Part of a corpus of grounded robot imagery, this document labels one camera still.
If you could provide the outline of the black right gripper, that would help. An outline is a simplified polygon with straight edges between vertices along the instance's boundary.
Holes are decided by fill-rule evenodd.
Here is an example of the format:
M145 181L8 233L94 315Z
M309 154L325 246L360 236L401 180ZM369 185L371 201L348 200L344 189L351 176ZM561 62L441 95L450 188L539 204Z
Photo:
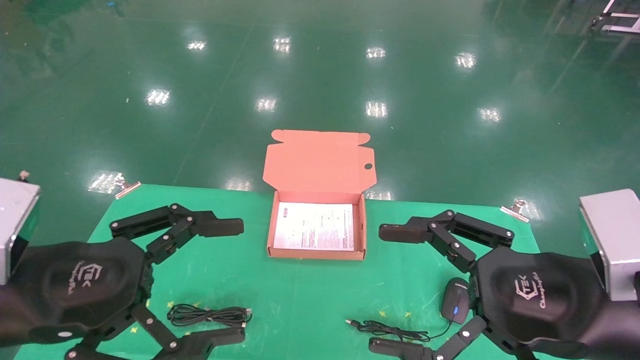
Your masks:
M505 353L569 360L637 360L639 305L614 301L589 259L520 253L507 228L448 209L405 224L379 226L385 242L428 243L458 271L470 272L473 312L484 334ZM494 249L478 261L458 237Z

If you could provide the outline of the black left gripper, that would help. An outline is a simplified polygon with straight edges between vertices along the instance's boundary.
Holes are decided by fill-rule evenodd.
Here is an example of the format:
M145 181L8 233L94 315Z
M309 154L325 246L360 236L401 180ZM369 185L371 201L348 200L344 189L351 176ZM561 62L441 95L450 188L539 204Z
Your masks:
M244 327L176 337L145 304L153 284L151 264L162 264L194 237L238 236L244 230L241 218L222 219L212 210L172 203L112 221L114 239L103 243L30 246L1 287L1 345L82 338L67 351L67 360L118 360L98 347L137 322L161 347L154 359L207 360L216 347L244 342ZM145 252L130 241L158 231L162 235Z

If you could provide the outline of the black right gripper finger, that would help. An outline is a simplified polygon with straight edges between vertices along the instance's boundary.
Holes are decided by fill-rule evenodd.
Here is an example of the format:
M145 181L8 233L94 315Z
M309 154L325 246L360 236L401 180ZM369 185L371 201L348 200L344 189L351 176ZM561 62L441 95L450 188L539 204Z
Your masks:
M507 355L517 360L534 360L534 342L538 339L538 318L529 315L445 315L448 327L459 324L461 328L441 347L434 350L423 346L436 337L426 331L404 330L379 321L368 322L372 335L368 346L372 353L384 354L400 360L455 360L474 341L486 337Z

